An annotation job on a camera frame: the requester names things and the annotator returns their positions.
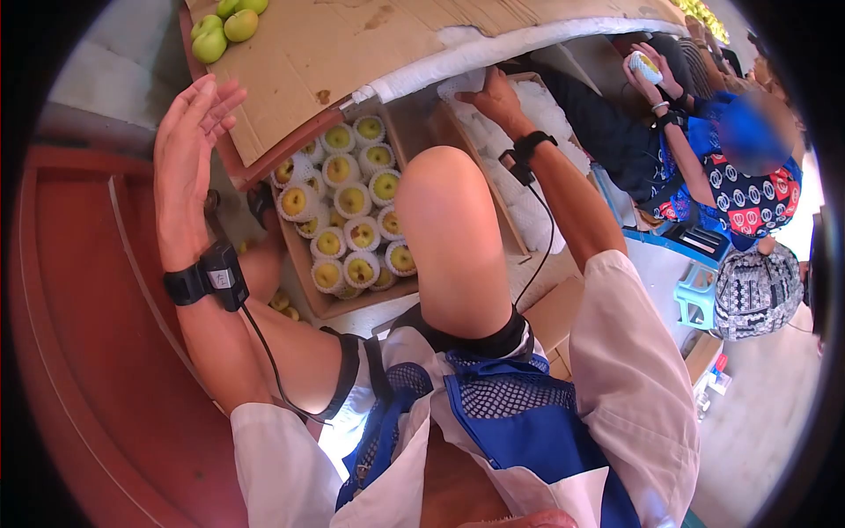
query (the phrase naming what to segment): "leg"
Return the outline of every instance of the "leg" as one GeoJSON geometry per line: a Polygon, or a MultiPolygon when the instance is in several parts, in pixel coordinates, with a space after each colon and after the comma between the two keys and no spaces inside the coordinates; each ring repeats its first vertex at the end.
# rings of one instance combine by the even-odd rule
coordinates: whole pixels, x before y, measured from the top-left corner
{"type": "Polygon", "coordinates": [[[238,257],[237,261],[247,282],[249,298],[267,304],[279,289],[285,243],[274,210],[264,212],[264,225],[267,226],[267,236],[238,257]]]}
{"type": "MultiPolygon", "coordinates": [[[[357,343],[345,343],[341,351],[341,341],[336,336],[293,321],[267,306],[279,288],[284,242],[274,210],[264,212],[264,225],[267,226],[267,237],[238,259],[249,288],[246,306],[273,354],[285,396],[295,406],[317,414],[325,411],[332,401],[341,381],[341,371],[348,374],[352,369],[354,380],[357,343]]],[[[238,313],[249,331],[253,354],[261,366],[267,387],[273,396],[280,399],[264,345],[243,311],[238,313]]]]}
{"type": "Polygon", "coordinates": [[[422,152],[402,173],[395,207],[417,263],[425,322],[472,340],[501,330],[513,313],[504,249],[472,159],[444,146],[422,152]]]}
{"type": "MultiPolygon", "coordinates": [[[[509,66],[502,65],[507,73],[509,66]]],[[[654,176],[660,144],[657,132],[571,75],[538,63],[521,68],[540,74],[581,146],[604,167],[616,187],[637,202],[649,199],[648,180],[654,176]]]]}

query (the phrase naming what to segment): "blue mesh vest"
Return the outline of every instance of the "blue mesh vest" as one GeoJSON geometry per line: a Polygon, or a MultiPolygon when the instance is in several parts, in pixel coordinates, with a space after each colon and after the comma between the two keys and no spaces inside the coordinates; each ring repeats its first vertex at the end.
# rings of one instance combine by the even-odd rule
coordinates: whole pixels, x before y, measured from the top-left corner
{"type": "MultiPolygon", "coordinates": [[[[367,345],[371,351],[373,342],[367,345]]],[[[522,466],[547,484],[610,466],[576,414],[574,385],[550,377],[544,358],[531,354],[526,359],[446,354],[455,369],[444,377],[452,412],[490,465],[522,466]]],[[[369,363],[376,403],[361,442],[344,459],[350,476],[338,493],[338,509],[387,470],[399,441],[399,416],[433,389],[428,373],[416,363],[400,363],[380,373],[373,372],[380,362],[369,363]]],[[[612,467],[604,485],[601,526],[640,526],[612,467]]]]}

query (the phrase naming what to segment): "silver bracelet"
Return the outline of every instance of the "silver bracelet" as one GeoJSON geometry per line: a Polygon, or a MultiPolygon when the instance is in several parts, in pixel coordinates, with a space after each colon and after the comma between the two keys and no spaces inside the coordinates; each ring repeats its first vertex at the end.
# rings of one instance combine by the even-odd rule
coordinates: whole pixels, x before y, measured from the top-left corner
{"type": "Polygon", "coordinates": [[[651,107],[651,111],[654,112],[657,108],[660,108],[661,106],[669,106],[669,101],[660,101],[655,106],[651,107]]]}

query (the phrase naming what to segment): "hand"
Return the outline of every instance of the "hand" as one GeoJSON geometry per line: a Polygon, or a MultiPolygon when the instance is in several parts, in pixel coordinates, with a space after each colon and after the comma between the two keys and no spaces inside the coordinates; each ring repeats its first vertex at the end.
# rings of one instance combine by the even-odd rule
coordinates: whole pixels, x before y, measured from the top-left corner
{"type": "Polygon", "coordinates": [[[684,17],[684,24],[687,26],[687,31],[690,32],[690,38],[694,41],[703,41],[705,39],[704,25],[696,17],[688,14],[684,17]]]}
{"type": "Polygon", "coordinates": [[[657,50],[645,42],[632,44],[631,47],[638,52],[645,54],[646,57],[648,57],[648,60],[652,61],[654,65],[657,66],[657,69],[660,70],[660,74],[663,76],[663,80],[657,83],[657,85],[666,90],[669,97],[678,99],[684,93],[684,87],[678,84],[678,81],[675,80],[675,76],[672,75],[672,69],[669,67],[669,63],[663,55],[658,53],[657,50]]]}
{"type": "Polygon", "coordinates": [[[495,66],[487,68],[484,88],[480,92],[458,92],[455,98],[462,103],[475,105],[479,112],[499,125],[512,139],[537,130],[522,113],[520,100],[508,84],[507,76],[495,66]]]}
{"type": "Polygon", "coordinates": [[[247,97],[236,80],[219,89],[213,74],[179,94],[155,136],[155,212],[165,271],[193,264],[208,244],[203,203],[217,139],[235,126],[229,112],[247,97]]]}
{"type": "Polygon", "coordinates": [[[660,90],[658,90],[654,84],[646,80],[646,77],[641,71],[631,71],[630,62],[631,55],[622,61],[622,70],[625,72],[625,77],[628,78],[630,85],[636,88],[636,90],[646,98],[648,104],[655,106],[657,103],[662,102],[663,96],[660,94],[660,90]]]}

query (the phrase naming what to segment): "blue plastic stool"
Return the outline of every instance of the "blue plastic stool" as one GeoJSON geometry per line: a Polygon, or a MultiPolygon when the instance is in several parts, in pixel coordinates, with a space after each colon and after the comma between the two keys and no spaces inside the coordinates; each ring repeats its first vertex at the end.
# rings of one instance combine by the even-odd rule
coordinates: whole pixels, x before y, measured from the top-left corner
{"type": "Polygon", "coordinates": [[[681,324],[707,331],[714,326],[716,271],[693,262],[686,279],[679,280],[673,294],[681,307],[681,324]],[[690,305],[694,307],[690,315],[690,305]]]}

